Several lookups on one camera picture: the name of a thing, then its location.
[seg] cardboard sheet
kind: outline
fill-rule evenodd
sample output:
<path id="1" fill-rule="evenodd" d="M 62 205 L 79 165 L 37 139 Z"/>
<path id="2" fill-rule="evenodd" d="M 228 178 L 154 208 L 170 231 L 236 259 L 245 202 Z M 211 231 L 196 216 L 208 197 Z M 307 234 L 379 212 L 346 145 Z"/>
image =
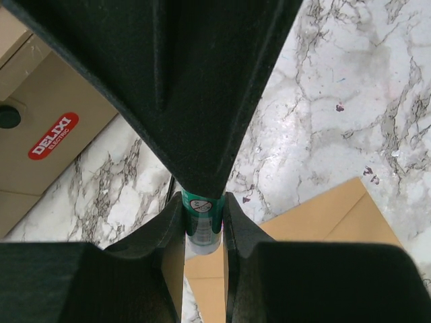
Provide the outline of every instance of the cardboard sheet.
<path id="1" fill-rule="evenodd" d="M 117 114 L 39 37 L 0 6 L 0 238 Z"/>
<path id="2" fill-rule="evenodd" d="M 401 246 L 359 178 L 261 225 L 279 241 L 373 242 Z M 205 323 L 225 322 L 223 248 L 186 261 L 185 276 Z"/>

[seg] purple speck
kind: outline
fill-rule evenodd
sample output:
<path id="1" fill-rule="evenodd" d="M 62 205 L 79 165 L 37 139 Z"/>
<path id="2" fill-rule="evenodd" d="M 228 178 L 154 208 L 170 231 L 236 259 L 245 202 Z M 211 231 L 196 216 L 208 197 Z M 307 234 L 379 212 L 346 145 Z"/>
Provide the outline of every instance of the purple speck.
<path id="1" fill-rule="evenodd" d="M 365 170 L 364 170 L 364 172 L 362 173 L 362 175 L 372 175 L 373 173 L 372 173 L 372 169 L 371 169 L 371 167 L 368 167 L 368 166 L 365 166 Z"/>
<path id="2" fill-rule="evenodd" d="M 379 183 L 380 183 L 380 178 L 378 178 L 378 177 L 377 177 L 377 175 L 374 175 L 374 176 L 371 178 L 371 183 L 375 183 L 376 185 L 379 185 Z"/>

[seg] round hole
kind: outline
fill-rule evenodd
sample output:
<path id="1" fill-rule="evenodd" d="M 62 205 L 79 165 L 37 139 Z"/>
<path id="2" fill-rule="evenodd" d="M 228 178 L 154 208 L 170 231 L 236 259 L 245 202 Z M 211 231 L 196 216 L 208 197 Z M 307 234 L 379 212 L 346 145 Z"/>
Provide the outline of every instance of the round hole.
<path id="1" fill-rule="evenodd" d="M 0 106 L 0 128 L 12 129 L 21 122 L 21 116 L 18 110 L 13 106 Z"/>

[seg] marble floor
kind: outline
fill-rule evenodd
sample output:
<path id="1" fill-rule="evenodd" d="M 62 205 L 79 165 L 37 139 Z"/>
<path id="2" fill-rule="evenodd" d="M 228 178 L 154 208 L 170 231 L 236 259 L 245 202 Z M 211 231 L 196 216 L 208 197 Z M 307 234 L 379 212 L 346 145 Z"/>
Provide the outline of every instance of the marble floor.
<path id="1" fill-rule="evenodd" d="M 261 223 L 359 176 L 431 287 L 427 4 L 304 0 L 227 190 Z M 169 178 L 118 117 L 5 240 L 106 247 L 159 212 Z M 184 294 L 183 322 L 201 322 Z"/>

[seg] red oval logo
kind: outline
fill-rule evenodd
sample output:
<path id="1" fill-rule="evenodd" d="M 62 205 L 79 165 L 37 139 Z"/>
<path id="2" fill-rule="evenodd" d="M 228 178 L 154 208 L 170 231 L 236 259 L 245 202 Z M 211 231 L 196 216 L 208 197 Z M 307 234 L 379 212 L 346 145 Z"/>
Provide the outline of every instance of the red oval logo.
<path id="1" fill-rule="evenodd" d="M 75 128 L 78 121 L 79 116 L 76 113 L 64 113 L 41 140 L 31 148 L 28 157 L 33 160 L 44 159 Z"/>

